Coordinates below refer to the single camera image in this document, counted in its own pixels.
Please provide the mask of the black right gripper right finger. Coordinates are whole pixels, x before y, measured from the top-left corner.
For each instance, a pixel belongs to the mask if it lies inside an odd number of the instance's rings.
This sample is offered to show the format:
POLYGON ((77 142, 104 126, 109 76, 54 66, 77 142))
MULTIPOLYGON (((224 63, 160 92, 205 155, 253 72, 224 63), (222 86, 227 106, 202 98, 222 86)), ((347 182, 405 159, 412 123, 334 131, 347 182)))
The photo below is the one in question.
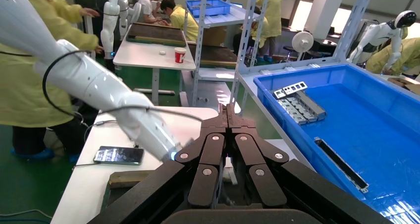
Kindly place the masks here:
POLYGON ((388 219, 259 137, 255 124, 227 106, 228 155, 246 197, 261 208, 253 224, 386 224, 388 219))

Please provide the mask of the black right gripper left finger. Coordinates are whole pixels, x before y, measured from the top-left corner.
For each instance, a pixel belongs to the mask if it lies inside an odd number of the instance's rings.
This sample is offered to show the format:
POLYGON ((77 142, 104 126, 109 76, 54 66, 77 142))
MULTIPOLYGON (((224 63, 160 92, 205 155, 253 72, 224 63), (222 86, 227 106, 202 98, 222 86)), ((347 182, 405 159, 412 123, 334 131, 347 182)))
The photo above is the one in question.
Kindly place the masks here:
POLYGON ((89 222, 162 224, 177 212, 210 209, 217 203, 228 128, 227 106, 201 123, 199 137, 165 161, 89 222))

